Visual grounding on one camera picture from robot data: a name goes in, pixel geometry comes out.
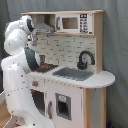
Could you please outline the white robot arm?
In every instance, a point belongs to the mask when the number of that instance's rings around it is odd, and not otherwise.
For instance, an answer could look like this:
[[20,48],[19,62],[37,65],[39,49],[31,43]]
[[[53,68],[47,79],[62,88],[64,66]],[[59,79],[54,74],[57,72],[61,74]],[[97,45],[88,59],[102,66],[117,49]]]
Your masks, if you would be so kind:
[[29,15],[9,23],[6,28],[4,49],[9,56],[1,61],[1,67],[7,109],[12,116],[24,120],[25,124],[18,128],[55,128],[36,108],[26,78],[40,66],[39,55],[26,46],[34,28]]

